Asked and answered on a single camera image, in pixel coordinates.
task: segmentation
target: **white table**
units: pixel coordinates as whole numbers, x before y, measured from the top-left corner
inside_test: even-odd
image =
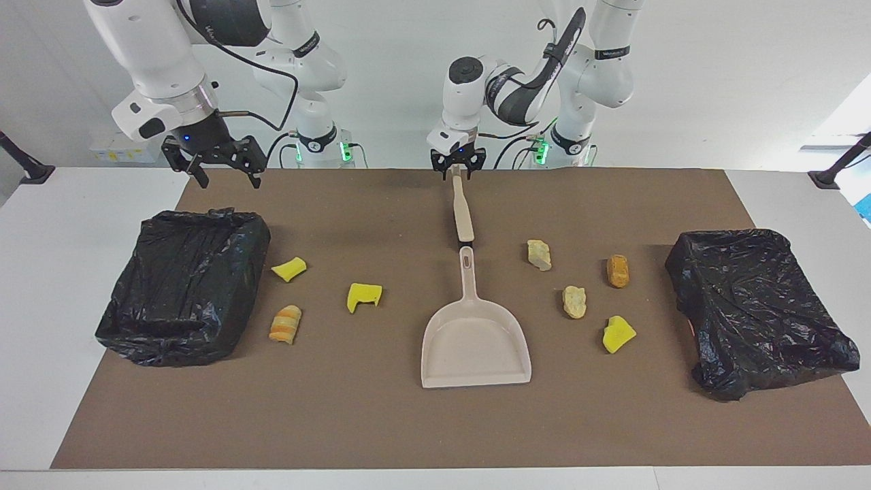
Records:
[[[756,225],[792,241],[844,332],[860,348],[871,345],[871,230],[841,194],[818,190],[805,174],[728,176]],[[0,208],[0,488],[864,490],[871,482],[871,466],[48,471],[103,355],[93,332],[138,224],[174,208],[186,183],[164,169],[59,168],[45,185],[19,188]],[[868,418],[871,371],[844,378]]]

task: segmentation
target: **black stand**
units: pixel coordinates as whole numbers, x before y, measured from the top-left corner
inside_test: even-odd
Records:
[[[868,133],[855,146],[847,150],[844,156],[840,157],[831,168],[823,171],[808,172],[807,174],[811,176],[811,180],[820,189],[840,189],[838,184],[834,183],[834,178],[838,175],[838,172],[847,168],[859,155],[865,153],[870,146],[871,133]]]
[[[18,162],[18,165],[20,165],[27,174],[26,177],[21,179],[22,184],[42,184],[48,180],[51,173],[54,172],[55,167],[53,165],[43,165],[39,160],[25,153],[24,150],[13,143],[12,140],[10,140],[2,131],[0,131],[0,146],[6,150],[6,153],[8,153],[16,162]]]

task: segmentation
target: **dustpan handle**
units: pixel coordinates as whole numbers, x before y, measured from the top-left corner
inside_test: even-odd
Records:
[[[475,252],[472,247],[460,248],[460,274],[463,277],[463,299],[478,299],[475,284]]]
[[[461,247],[471,247],[475,240],[475,230],[472,228],[472,215],[469,211],[469,203],[463,193],[463,177],[460,175],[460,166],[450,168],[451,181],[454,184],[454,221],[456,222],[456,236],[460,240]]]

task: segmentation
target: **sponge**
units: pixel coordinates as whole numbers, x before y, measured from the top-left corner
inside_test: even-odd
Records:
[[[351,284],[351,289],[348,290],[348,311],[353,314],[359,303],[375,303],[375,306],[378,306],[383,290],[381,286],[376,284],[359,284],[357,282]]]
[[[296,257],[290,262],[273,267],[272,271],[284,279],[284,282],[290,282],[291,279],[305,272],[307,267],[306,261]]]
[[[602,345],[613,354],[636,335],[635,329],[622,316],[612,316],[608,319],[608,326],[604,328]]]

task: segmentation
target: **green led light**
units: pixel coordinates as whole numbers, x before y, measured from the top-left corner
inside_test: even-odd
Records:
[[[354,158],[354,155],[351,154],[351,148],[348,147],[348,144],[339,142],[339,146],[341,147],[341,159],[351,161],[351,159]]]
[[[544,165],[544,162],[547,160],[547,152],[550,150],[550,144],[544,140],[544,138],[539,138],[537,140],[538,149],[536,150],[536,163],[538,165]]]

